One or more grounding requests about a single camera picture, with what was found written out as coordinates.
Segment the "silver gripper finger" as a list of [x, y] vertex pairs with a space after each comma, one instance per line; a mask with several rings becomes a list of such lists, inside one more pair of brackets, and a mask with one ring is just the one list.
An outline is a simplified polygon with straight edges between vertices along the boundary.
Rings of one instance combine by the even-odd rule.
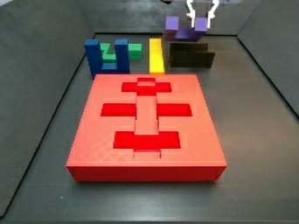
[[210, 8], [206, 14], [206, 27], [210, 28], [210, 20], [214, 18], [214, 11], [220, 5], [220, 0], [210, 0]]
[[194, 18], [196, 18], [196, 12], [192, 7], [192, 2], [193, 2], [193, 0], [185, 0], [186, 10], [188, 10], [186, 17], [190, 20], [190, 28], [193, 28], [193, 26], [194, 26]]

